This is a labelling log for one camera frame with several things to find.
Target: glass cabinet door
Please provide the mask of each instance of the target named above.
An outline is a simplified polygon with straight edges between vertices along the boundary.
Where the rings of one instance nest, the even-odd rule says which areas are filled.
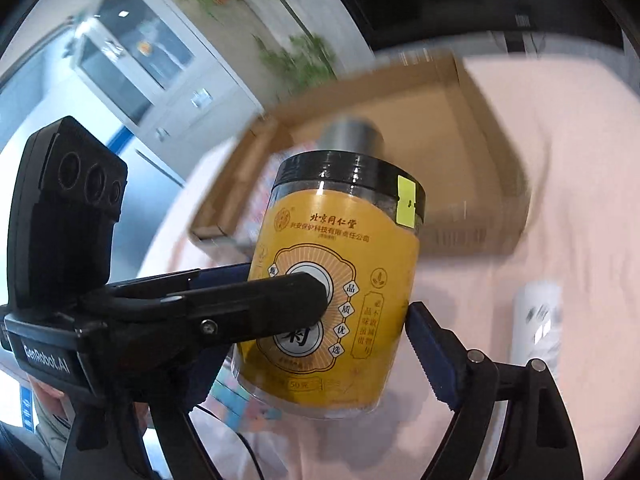
[[[188,47],[143,0],[103,0],[95,17],[165,90],[193,62]]]
[[[134,124],[151,108],[151,101],[87,39],[81,48],[79,67]]]
[[[128,127],[155,121],[215,60],[172,5],[96,0],[76,31],[76,71]]]

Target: circular emblem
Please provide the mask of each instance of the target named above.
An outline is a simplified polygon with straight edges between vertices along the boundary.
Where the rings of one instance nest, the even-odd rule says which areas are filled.
[[[386,270],[381,267],[371,273],[371,285],[375,288],[382,288],[386,285]]]
[[[273,341],[290,357],[306,357],[318,350],[323,336],[324,328],[322,322],[318,321],[311,328],[274,336]]]
[[[334,280],[331,279],[324,267],[315,262],[300,262],[291,267],[287,274],[297,274],[299,272],[306,272],[322,283],[326,290],[326,300],[331,303],[331,298],[334,296]]]
[[[291,214],[289,213],[289,210],[281,209],[280,211],[278,211],[278,214],[273,221],[273,227],[275,227],[276,231],[280,232],[289,225],[289,220],[291,220]]]

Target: black lid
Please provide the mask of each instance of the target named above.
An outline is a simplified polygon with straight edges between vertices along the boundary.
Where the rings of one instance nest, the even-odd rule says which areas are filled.
[[[361,153],[333,150],[294,155],[280,165],[273,187],[300,180],[327,180],[366,187],[399,200],[398,175],[415,182],[416,212],[424,221],[426,195],[420,183],[397,166]]]

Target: plastic jar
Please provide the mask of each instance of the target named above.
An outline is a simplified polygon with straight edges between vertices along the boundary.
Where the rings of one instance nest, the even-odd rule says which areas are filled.
[[[413,177],[372,156],[307,152],[282,163],[249,279],[308,272],[329,305],[313,327],[236,346],[233,370],[249,393],[311,418],[376,407],[408,307],[425,200]]]

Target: camera lens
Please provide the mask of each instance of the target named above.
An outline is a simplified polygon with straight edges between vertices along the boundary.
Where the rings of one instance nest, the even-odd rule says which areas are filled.
[[[80,159],[75,153],[67,153],[58,168],[58,179],[65,189],[71,189],[76,185],[80,175]]]
[[[104,170],[98,165],[92,167],[86,177],[86,187],[84,188],[86,199],[89,202],[98,202],[100,200],[104,191],[104,181]]]
[[[117,180],[113,184],[111,184],[111,191],[109,192],[109,202],[111,203],[111,205],[114,205],[118,201],[121,191],[122,186]]]

